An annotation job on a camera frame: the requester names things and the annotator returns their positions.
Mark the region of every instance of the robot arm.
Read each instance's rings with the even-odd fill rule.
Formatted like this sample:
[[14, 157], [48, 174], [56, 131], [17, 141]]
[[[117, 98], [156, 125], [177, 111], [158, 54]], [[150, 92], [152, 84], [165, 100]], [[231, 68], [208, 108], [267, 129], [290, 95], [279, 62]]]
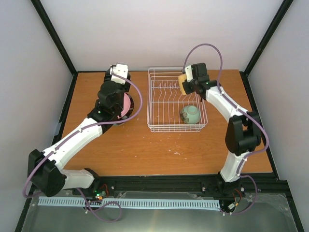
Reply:
[[[245, 156], [261, 143], [261, 132], [258, 127], [247, 120], [239, 111], [242, 110], [252, 116], [258, 122], [259, 115], [239, 106], [224, 89], [218, 89], [217, 81], [210, 81], [204, 63], [190, 65], [185, 68], [185, 74], [179, 76], [179, 84], [183, 94], [195, 92], [201, 99], [212, 104], [228, 122], [225, 136], [225, 144], [228, 149], [225, 165], [220, 171], [225, 182], [234, 182], [239, 179], [240, 172], [246, 161]], [[224, 94], [237, 108], [222, 96]]]
[[115, 77], [112, 72], [130, 79], [127, 65], [112, 65], [105, 74], [95, 107], [87, 118], [66, 137], [43, 152], [35, 149], [30, 153], [28, 176], [42, 159], [49, 156], [31, 178], [32, 183], [47, 197], [56, 195], [62, 189], [92, 188], [95, 190], [98, 188], [98, 175], [91, 169], [75, 171], [65, 170], [64, 167], [83, 147], [112, 126], [112, 124], [98, 125], [99, 123], [117, 121], [121, 118], [124, 94], [129, 91], [130, 84]]

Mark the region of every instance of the black frame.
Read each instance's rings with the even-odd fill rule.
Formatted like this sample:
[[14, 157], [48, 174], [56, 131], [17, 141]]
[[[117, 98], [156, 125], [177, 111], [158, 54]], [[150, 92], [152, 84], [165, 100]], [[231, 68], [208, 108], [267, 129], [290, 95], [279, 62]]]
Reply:
[[[42, 22], [44, 23], [47, 31], [49, 32], [51, 38], [53, 39], [56, 47], [58, 48], [61, 56], [63, 57], [68, 69], [70, 70], [73, 78], [69, 88], [68, 95], [66, 97], [62, 113], [59, 119], [60, 130], [57, 135], [54, 136], [52, 144], [58, 142], [64, 130], [65, 122], [67, 119], [70, 102], [73, 96], [76, 80], [79, 73], [88, 73], [88, 72], [99, 72], [99, 71], [76, 71], [65, 47], [63, 46], [52, 22], [50, 21], [42, 3], [40, 0], [31, 0], [34, 8], [36, 9], [37, 13], [39, 14]], [[272, 22], [270, 23], [265, 35], [263, 36], [260, 44], [258, 45], [255, 53], [253, 54], [251, 60], [249, 61], [245, 71], [239, 72], [241, 79], [243, 81], [250, 105], [252, 110], [257, 111], [257, 106], [253, 97], [253, 93], [249, 83], [249, 74], [254, 68], [255, 64], [257, 63], [259, 57], [261, 56], [263, 50], [265, 49], [267, 43], [271, 39], [272, 35], [274, 34], [276, 28], [278, 27], [279, 23], [283, 19], [285, 13], [288, 11], [289, 7], [291, 6], [293, 0], [283, 0], [280, 8], [278, 9], [276, 15], [274, 16]], [[269, 162], [271, 164], [271, 168], [273, 170], [272, 173], [265, 174], [265, 173], [257, 173], [251, 174], [251, 176], [255, 179], [259, 189], [261, 192], [269, 192], [269, 193], [284, 193], [287, 197], [289, 206], [291, 208], [294, 221], [296, 223], [296, 227], [298, 231], [304, 231], [292, 194], [290, 192], [290, 188], [288, 186], [287, 181], [282, 181], [279, 179], [278, 172], [276, 169], [276, 165], [274, 163], [274, 159], [272, 157], [271, 151], [267, 149], [267, 156]], [[104, 181], [108, 183], [108, 186], [114, 186], [114, 190], [111, 194], [116, 195], [122, 191], [179, 191], [179, 192], [190, 192], [195, 193], [201, 196], [209, 196], [205, 191], [202, 191], [202, 187], [205, 186], [206, 183], [211, 183], [215, 181], [217, 175], [208, 174], [208, 175], [182, 175], [182, 176], [149, 176], [147, 178], [138, 177], [138, 176], [128, 176], [128, 177], [104, 177]], [[254, 186], [250, 180], [243, 180], [242, 181], [243, 187], [247, 191], [254, 192]], [[225, 197], [221, 197], [219, 195], [212, 197], [218, 200], [226, 200]], [[20, 232], [22, 230], [28, 208], [30, 205], [31, 200], [27, 199], [25, 202], [24, 209], [21, 213], [20, 219], [18, 221], [17, 227], [15, 232]]]

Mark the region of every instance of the wire dish rack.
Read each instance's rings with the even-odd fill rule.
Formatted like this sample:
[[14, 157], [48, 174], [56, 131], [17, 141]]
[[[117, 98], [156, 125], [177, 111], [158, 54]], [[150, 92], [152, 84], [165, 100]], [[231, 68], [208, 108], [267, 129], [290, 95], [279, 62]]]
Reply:
[[[200, 132], [208, 122], [204, 102], [196, 93], [182, 95], [178, 76], [182, 67], [148, 69], [147, 124], [151, 132]], [[180, 111], [187, 105], [200, 110], [201, 119], [196, 124], [185, 124]]]

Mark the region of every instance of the sponge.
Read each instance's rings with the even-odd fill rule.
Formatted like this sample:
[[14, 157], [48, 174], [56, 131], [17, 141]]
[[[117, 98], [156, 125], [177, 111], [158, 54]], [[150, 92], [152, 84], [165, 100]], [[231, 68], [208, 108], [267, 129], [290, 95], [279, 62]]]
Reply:
[[180, 91], [183, 95], [187, 95], [185, 93], [185, 90], [183, 88], [183, 82], [185, 82], [187, 80], [187, 75], [186, 74], [182, 74], [178, 77], [178, 82], [179, 82], [179, 87], [180, 87]]

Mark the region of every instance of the orange wooden surface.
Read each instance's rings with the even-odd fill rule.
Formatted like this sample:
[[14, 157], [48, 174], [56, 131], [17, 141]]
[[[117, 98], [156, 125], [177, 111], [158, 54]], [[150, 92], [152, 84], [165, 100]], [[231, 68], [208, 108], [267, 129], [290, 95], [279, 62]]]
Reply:
[[[141, 89], [144, 105], [133, 120], [112, 127], [92, 141], [72, 158], [66, 169], [89, 167], [99, 175], [179, 175], [214, 174], [225, 163], [227, 148], [225, 133], [227, 122], [206, 102], [208, 124], [201, 132], [150, 132], [147, 126], [147, 72], [130, 72], [131, 80]], [[210, 70], [211, 79], [218, 74]], [[80, 73], [70, 104], [63, 136], [75, 129], [93, 109], [104, 73]], [[225, 91], [241, 106], [250, 108], [238, 70], [224, 70], [221, 84]], [[130, 95], [135, 110], [139, 105], [133, 87]], [[250, 157], [243, 172], [271, 172], [266, 153]]]

